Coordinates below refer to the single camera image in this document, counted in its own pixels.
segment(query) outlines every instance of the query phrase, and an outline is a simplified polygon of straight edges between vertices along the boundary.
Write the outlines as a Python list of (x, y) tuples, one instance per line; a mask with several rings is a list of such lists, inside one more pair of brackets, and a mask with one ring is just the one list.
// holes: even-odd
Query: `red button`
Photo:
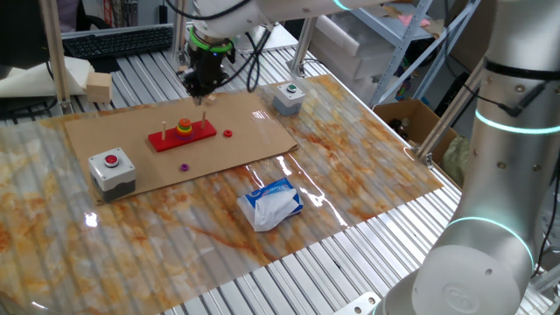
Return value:
[(117, 165), (119, 165), (119, 158), (117, 156), (111, 154), (105, 157), (105, 166), (116, 167)]
[(105, 162), (107, 162), (107, 164), (115, 164), (116, 161), (118, 161), (118, 160), (119, 159), (114, 155), (110, 155), (110, 156), (105, 157)]

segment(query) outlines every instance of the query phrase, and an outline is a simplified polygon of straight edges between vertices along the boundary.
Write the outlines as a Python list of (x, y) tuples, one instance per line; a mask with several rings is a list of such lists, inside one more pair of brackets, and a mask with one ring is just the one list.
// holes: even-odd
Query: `transparent plastic sheet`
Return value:
[[(333, 78), (298, 84), (301, 112), (276, 118), (299, 150), (103, 206), (63, 122), (111, 113), (0, 129), (0, 298), (31, 314), (160, 313), (441, 187)], [(272, 90), (257, 93), (271, 104)], [(302, 213), (254, 232), (236, 198), (283, 177)]]

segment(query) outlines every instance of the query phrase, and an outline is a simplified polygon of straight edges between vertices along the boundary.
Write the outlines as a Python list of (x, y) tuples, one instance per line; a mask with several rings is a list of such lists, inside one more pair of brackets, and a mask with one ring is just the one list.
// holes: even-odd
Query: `cardboard box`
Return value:
[[(410, 125), (405, 132), (409, 135), (408, 140), (417, 144), (422, 144), (430, 132), (439, 121), (439, 117), (434, 114), (429, 107), (419, 100), (399, 101), (391, 104), (377, 105), (374, 112), (385, 122), (389, 123), (393, 119), (403, 119), (408, 117)], [(444, 138), (432, 152), (432, 159), (436, 163), (441, 163), (449, 144), (455, 139), (457, 132), (449, 129)]]

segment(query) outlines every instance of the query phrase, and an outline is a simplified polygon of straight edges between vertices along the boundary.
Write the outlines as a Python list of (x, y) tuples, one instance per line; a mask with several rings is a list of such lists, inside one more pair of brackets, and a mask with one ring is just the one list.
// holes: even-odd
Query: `circular logo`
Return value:
[(455, 311), (472, 314), (480, 308), (480, 301), (466, 286), (450, 283), (444, 287), (444, 299)]

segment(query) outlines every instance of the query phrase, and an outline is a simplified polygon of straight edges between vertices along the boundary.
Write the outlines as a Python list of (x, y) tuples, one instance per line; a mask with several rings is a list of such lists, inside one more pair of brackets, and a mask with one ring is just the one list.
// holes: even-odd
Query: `wooden peg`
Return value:
[(204, 129), (204, 127), (206, 127), (207, 124), (207, 112), (203, 111), (202, 112), (202, 129)]

